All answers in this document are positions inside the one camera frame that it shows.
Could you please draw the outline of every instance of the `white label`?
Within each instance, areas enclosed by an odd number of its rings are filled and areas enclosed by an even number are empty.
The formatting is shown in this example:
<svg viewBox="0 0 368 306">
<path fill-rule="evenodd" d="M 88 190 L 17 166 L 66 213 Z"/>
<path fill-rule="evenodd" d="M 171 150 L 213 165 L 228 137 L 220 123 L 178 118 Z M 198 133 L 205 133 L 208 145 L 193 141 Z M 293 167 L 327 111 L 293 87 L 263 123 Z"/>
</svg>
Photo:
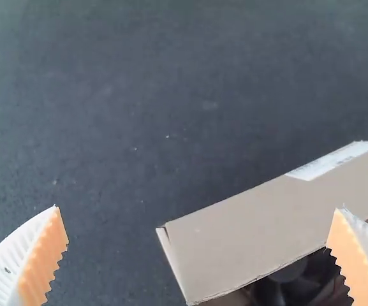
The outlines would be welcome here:
<svg viewBox="0 0 368 306">
<path fill-rule="evenodd" d="M 305 164 L 289 173 L 288 177 L 294 177 L 299 180 L 314 180 L 316 177 L 327 173 L 338 166 L 351 161 L 368 152 L 368 142 L 353 142 L 339 150 L 331 152 L 328 155 L 320 157 L 311 163 Z"/>
</svg>

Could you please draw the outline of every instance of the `cardboard flap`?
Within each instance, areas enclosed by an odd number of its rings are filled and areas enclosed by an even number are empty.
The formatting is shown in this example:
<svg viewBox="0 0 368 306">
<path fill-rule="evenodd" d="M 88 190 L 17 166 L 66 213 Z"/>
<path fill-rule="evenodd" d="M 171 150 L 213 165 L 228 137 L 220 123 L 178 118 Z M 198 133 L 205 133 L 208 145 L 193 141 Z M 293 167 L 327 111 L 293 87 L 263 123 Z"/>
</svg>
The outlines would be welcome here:
<svg viewBox="0 0 368 306">
<path fill-rule="evenodd" d="M 168 222 L 187 303 L 232 292 L 323 247 L 342 205 L 368 219 L 368 150 L 311 180 L 283 175 Z"/>
</svg>

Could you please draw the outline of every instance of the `asphalt ground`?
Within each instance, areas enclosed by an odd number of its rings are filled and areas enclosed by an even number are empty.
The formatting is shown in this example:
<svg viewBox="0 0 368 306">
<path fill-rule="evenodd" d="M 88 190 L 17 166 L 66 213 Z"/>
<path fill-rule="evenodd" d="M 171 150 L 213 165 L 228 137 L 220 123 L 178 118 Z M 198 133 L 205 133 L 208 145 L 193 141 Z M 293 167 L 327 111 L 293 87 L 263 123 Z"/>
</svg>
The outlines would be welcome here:
<svg viewBox="0 0 368 306">
<path fill-rule="evenodd" d="M 184 305 L 156 226 L 352 140 L 368 1 L 0 0 L 0 241 L 60 206 L 49 305 Z"/>
</svg>

